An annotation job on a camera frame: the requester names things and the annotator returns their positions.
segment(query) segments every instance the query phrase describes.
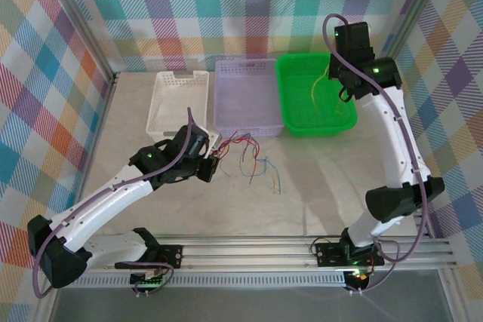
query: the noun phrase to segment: plaid backdrop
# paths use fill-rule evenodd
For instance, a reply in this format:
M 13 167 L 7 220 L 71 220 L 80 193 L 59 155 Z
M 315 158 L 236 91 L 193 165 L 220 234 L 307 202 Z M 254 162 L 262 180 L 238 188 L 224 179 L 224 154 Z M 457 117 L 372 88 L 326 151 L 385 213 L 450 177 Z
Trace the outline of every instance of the plaid backdrop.
M 431 0 L 398 56 L 421 155 L 447 191 L 432 204 L 483 320 L 483 0 Z
M 36 298 L 26 224 L 72 205 L 107 81 L 58 0 L 0 0 L 0 321 Z
M 112 68 L 208 69 L 225 57 L 325 51 L 329 13 L 371 24 L 373 41 L 412 0 L 78 0 Z

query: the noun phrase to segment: colorful wires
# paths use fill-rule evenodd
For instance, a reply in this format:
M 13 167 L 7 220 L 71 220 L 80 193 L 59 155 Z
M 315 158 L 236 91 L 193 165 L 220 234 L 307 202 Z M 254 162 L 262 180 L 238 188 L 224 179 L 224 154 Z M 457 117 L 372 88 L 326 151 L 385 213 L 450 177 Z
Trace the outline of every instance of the colorful wires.
M 217 155 L 220 158 L 220 170 L 225 175 L 227 175 L 229 177 L 229 174 L 222 168 L 222 166 L 221 166 L 222 162 L 221 161 L 228 154 L 230 145 L 232 145 L 233 143 L 243 143 L 243 142 L 246 142 L 247 144 L 246 144 L 245 148 L 243 149 L 243 152 L 241 153 L 240 159 L 238 161 L 238 167 L 241 171 L 241 174 L 243 176 L 250 177 L 249 183 L 251 184 L 252 181 L 253 181 L 253 178 L 255 176 L 265 175 L 268 171 L 268 166 L 270 166 L 271 168 L 273 168 L 273 170 L 276 173 L 276 179 L 278 180 L 278 193 L 281 194 L 281 185 L 280 185 L 281 183 L 280 183 L 280 175 L 278 174 L 278 169 L 275 167 L 274 164 L 272 164 L 269 161 L 269 159 L 267 157 L 259 158 L 260 144 L 249 133 L 244 133 L 243 135 L 236 136 L 236 132 L 235 132 L 228 140 L 221 143 L 218 150 L 214 152 L 214 155 Z M 251 171 L 250 174 L 247 174 L 247 173 L 244 172 L 242 165 L 245 162 L 245 155 L 246 155 L 246 152 L 247 152 L 247 149 L 248 149 L 249 146 L 253 146 L 252 155 L 253 155 L 253 158 L 254 158 L 254 168 L 253 168 L 253 170 Z M 263 166 L 263 168 L 260 172 L 257 173 L 257 165 L 258 164 L 261 164 Z M 272 175 L 272 180 L 273 180 L 273 188 L 274 188 L 274 191 L 275 191 L 275 177 L 273 175 Z

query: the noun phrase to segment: purple cable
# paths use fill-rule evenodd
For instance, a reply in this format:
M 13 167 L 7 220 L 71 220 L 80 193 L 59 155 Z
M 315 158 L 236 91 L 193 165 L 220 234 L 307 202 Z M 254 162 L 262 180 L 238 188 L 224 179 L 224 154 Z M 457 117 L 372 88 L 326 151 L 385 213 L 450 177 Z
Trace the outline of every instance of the purple cable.
M 425 190 L 425 187 L 424 187 L 424 181 L 423 181 L 423 178 L 422 178 L 421 173 L 419 171 L 419 165 L 417 163 L 416 152 L 414 151 L 413 145 L 411 144 L 411 138 L 409 136 L 408 129 L 406 128 L 406 125 L 405 125 L 404 121 L 401 118 L 401 114 L 399 113 L 398 108 L 396 107 L 396 105 L 394 104 L 394 102 L 391 100 L 391 97 L 387 94 L 387 92 L 385 92 L 385 90 L 375 80 L 373 80 L 371 77 L 367 76 L 366 74 L 364 74 L 363 72 L 361 72 L 357 68 L 355 68 L 352 64 L 350 64 L 349 62 L 347 62 L 347 60 L 345 60 L 337 52 L 337 50 L 335 49 L 335 47 L 331 44 L 331 41 L 329 40 L 329 37 L 327 35 L 327 23 L 328 23 L 328 21 L 331 18 L 337 18 L 337 19 L 342 20 L 346 25 L 349 24 L 349 22 L 347 21 L 347 19 L 344 18 L 342 15 L 339 15 L 339 14 L 329 14 L 329 15 L 327 15 L 327 17 L 324 19 L 324 22 L 322 24 L 322 34 L 324 35 L 325 44 L 329 48 L 329 51 L 347 69 L 353 71 L 356 75 L 358 75 L 360 78 L 364 79 L 365 81 L 369 82 L 369 84 L 372 87 L 374 87 L 377 91 L 379 91 L 379 93 L 381 94 L 381 96 L 384 97 L 384 99 L 386 100 L 387 104 L 391 108 L 392 112 L 394 112 L 394 116 L 398 120 L 399 127 L 401 128 L 402 136 L 404 137 L 406 146 L 408 147 L 409 157 L 411 159 L 411 163 L 413 164 L 414 175 L 416 175 L 416 179 L 417 179 L 417 182 L 418 182 L 419 187 L 420 187 L 421 199 L 423 201 L 423 206 L 422 206 L 423 212 L 422 212 L 421 224 L 420 224 L 420 227 L 419 227 L 419 229 L 417 231 L 416 238 L 414 239 L 414 243 L 411 246 L 411 248 L 409 249 L 409 251 L 405 255 L 403 255 L 401 258 L 397 258 L 396 257 L 395 259 L 393 259 L 393 258 L 387 256 L 383 252 L 382 248 L 377 243 L 377 238 L 374 238 L 374 245 L 376 246 L 376 248 L 379 251 L 380 255 L 385 260 L 387 260 L 389 262 L 392 262 L 392 263 L 402 262 L 402 261 L 406 260 L 407 258 L 409 258 L 413 254 L 413 252 L 416 249 L 417 245 L 421 241 L 421 238 L 423 237 L 424 229 L 425 229 L 426 223 L 428 221 L 428 200 L 426 198 L 426 190 Z
M 112 186 L 114 188 L 114 190 L 112 190 L 110 188 L 107 188 L 107 189 L 104 189 L 104 190 L 98 192 L 96 195 L 94 195 L 94 196 L 90 197 L 89 199 L 87 199 L 77 209 L 75 209 L 74 211 L 72 211 L 72 213 L 69 214 L 69 216 L 66 217 L 62 222 L 67 222 L 68 223 L 70 220 L 74 219 L 77 214 L 79 214 L 81 211 L 83 211 L 83 209 L 85 209 L 86 207 L 88 207 L 89 205 L 91 205 L 92 203 L 94 203 L 98 198 L 100 198 L 101 196 L 104 196 L 105 194 L 107 194 L 109 192 L 114 192 L 116 189 L 121 188 L 122 186 L 126 186 L 126 185 L 129 185 L 129 184 L 132 184 L 132 183 L 141 181 L 141 180 L 149 179 L 149 178 L 151 178 L 153 176 L 159 175 L 160 173 L 164 173 L 166 170 L 171 169 L 181 159 L 181 157 L 183 156 L 184 152 L 188 148 L 189 138 L 191 137 L 191 130 L 192 130 L 192 126 L 194 124 L 196 124 L 196 123 L 193 120 L 193 116 L 191 114 L 191 109 L 188 107 L 188 130 L 186 131 L 186 138 L 184 140 L 184 144 L 183 144 L 183 147 L 180 150 L 180 153 L 176 156 L 176 158 L 173 159 L 172 162 L 170 162 L 168 165 L 166 165 L 165 167 L 162 167 L 161 169 L 159 169 L 157 171 L 153 171 L 151 173 L 147 173 L 146 175 L 142 175 L 142 176 L 139 176 L 139 177 L 135 177 L 133 179 L 120 182 L 119 184 L 115 184 L 115 185 Z M 38 270 L 40 269 L 40 259 L 44 255 L 45 248 L 47 247 L 47 245 L 51 242 L 51 240 L 54 238 L 54 236 L 63 227 L 64 227 L 64 225 L 62 223 L 60 223 L 45 238 L 44 242 L 42 243 L 42 245 L 38 249 L 37 256 L 35 257 L 35 261 L 33 263 L 33 270 L 32 270 L 32 286 L 33 286 L 33 291 L 35 293 L 35 296 L 37 298 L 39 298 L 39 299 L 42 299 L 42 298 L 46 297 L 46 295 L 48 295 L 50 293 L 50 291 L 52 290 L 52 286 L 49 286 L 49 288 L 47 288 L 46 291 L 41 292 L 41 290 L 40 290 L 40 288 L 38 286 Z
M 170 280 L 174 276 L 174 268 L 173 268 L 173 266 L 171 264 L 160 263 L 160 262 L 123 262 L 123 263 L 124 264 L 127 264 L 127 265 L 141 265 L 141 266 L 146 266 L 146 267 L 152 267 L 152 266 L 156 265 L 158 267 L 168 268 L 171 271 L 171 273 L 169 274 L 169 277 L 165 280 L 165 282 L 163 284 L 161 284 L 159 287 L 156 287 L 154 290 L 152 290 L 150 292 L 151 294 L 156 293 L 159 290 L 161 290 L 162 288 L 164 288 L 165 285 L 168 284 L 170 282 Z M 134 292 L 136 292 L 136 296 L 139 296 L 140 295 L 140 291 L 137 289 L 137 286 L 138 286 L 138 283 L 136 283 L 134 285 Z

